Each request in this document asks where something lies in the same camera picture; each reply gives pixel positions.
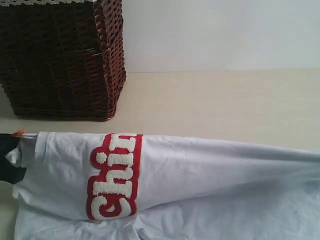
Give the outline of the brown wicker laundry basket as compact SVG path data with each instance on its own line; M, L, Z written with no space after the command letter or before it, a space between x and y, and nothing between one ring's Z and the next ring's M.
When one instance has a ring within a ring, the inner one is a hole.
M0 85L28 119L113 118L126 81L120 0L0 6Z

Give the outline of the white t-shirt red lettering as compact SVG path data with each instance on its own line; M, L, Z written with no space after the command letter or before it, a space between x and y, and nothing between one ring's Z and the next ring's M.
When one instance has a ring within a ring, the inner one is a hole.
M320 155L136 133L14 133L16 240L317 240Z

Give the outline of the white lace cloth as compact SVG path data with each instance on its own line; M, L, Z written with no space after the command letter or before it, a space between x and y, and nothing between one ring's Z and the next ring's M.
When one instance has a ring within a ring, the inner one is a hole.
M71 4L71 3L94 3L97 0L0 0L1 7L20 6L20 5L57 5L57 4Z

